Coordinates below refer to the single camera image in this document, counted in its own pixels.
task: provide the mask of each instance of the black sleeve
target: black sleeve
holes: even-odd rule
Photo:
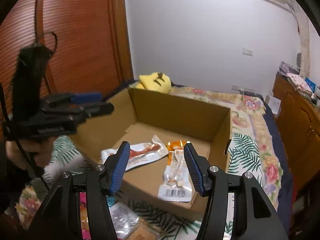
[[[0,214],[9,206],[11,195],[21,193],[30,180],[27,171],[19,169],[7,159],[5,143],[0,142]]]

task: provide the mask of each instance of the wooden cabinet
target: wooden cabinet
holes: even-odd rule
[[[273,91],[274,96],[281,100],[276,124],[300,189],[320,170],[320,154],[317,154],[320,150],[319,112],[279,75]]]

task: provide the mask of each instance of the yellow stuffed animal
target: yellow stuffed animal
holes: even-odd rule
[[[147,89],[165,94],[170,91],[170,78],[161,72],[153,72],[151,75],[140,75],[139,79],[140,82],[135,88]]]

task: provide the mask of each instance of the metal screw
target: metal screw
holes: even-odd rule
[[[219,170],[219,168],[217,166],[210,167],[210,171],[212,171],[212,172],[217,172],[218,170]]]
[[[97,171],[103,171],[104,170],[104,165],[103,164],[99,164],[96,166],[96,170]]]
[[[69,171],[65,171],[64,173],[62,173],[62,177],[67,178],[70,176],[70,172]]]
[[[251,172],[246,172],[244,174],[248,179],[251,179],[253,177],[252,173]]]

